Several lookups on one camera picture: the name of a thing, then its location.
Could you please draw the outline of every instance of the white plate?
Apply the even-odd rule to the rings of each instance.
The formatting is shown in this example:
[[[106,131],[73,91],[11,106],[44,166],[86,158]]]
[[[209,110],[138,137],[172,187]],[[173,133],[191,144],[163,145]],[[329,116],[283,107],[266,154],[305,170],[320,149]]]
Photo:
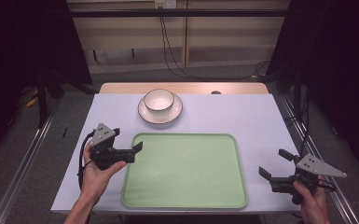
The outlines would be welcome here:
[[[150,123],[168,123],[174,119],[176,119],[183,109],[182,100],[173,93],[174,100],[173,106],[169,108],[166,113],[153,113],[152,110],[148,109],[145,105],[145,98],[139,102],[138,105],[138,113],[142,119],[146,120]]]

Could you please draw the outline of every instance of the forearm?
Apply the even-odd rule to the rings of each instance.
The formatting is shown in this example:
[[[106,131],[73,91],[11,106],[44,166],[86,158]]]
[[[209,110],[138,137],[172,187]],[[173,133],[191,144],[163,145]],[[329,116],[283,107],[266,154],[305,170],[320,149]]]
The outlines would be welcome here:
[[[72,223],[86,223],[89,218],[92,207],[95,205],[94,201],[87,197],[80,195],[77,201],[72,208],[72,211],[69,213],[64,224]]]

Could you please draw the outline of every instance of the white table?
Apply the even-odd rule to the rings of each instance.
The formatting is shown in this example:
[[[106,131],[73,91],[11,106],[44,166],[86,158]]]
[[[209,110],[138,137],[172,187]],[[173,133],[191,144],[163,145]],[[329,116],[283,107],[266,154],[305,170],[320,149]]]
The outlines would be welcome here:
[[[80,190],[77,184],[78,156],[88,133],[103,122],[111,129],[120,128],[116,148],[131,148],[138,133],[229,133],[235,137],[242,159],[248,203],[241,209],[133,208],[121,201],[126,170],[114,175],[94,212],[141,214],[260,214],[299,211],[291,195],[273,193],[269,182],[258,174],[262,166],[273,176],[289,176],[295,165],[278,155],[284,148],[297,154],[278,107],[270,94],[206,95],[178,94],[184,104],[180,117],[171,123],[145,122],[137,112],[144,94],[97,94],[79,136],[73,157],[57,193],[53,212],[67,214]]]

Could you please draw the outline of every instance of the human hand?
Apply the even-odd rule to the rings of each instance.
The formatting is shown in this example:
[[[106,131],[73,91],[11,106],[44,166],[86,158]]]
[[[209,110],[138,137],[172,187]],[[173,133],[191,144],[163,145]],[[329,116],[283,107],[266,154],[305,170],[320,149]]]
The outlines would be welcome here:
[[[118,161],[106,170],[100,170],[94,161],[91,161],[90,157],[90,143],[86,144],[83,152],[83,159],[85,164],[83,174],[83,186],[81,189],[80,197],[86,197],[91,200],[92,204],[95,205],[99,202],[101,196],[106,190],[112,175],[121,170],[126,166],[125,161]]]
[[[316,188],[314,195],[298,181],[293,183],[295,189],[303,197],[301,204],[301,215],[304,224],[327,224],[326,194],[323,188]]]

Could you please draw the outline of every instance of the green tray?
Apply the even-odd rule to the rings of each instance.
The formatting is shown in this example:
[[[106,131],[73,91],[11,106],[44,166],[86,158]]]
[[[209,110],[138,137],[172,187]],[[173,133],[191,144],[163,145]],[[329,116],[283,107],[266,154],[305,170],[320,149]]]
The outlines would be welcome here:
[[[241,208],[247,203],[237,144],[229,134],[139,133],[122,191],[130,207]]]

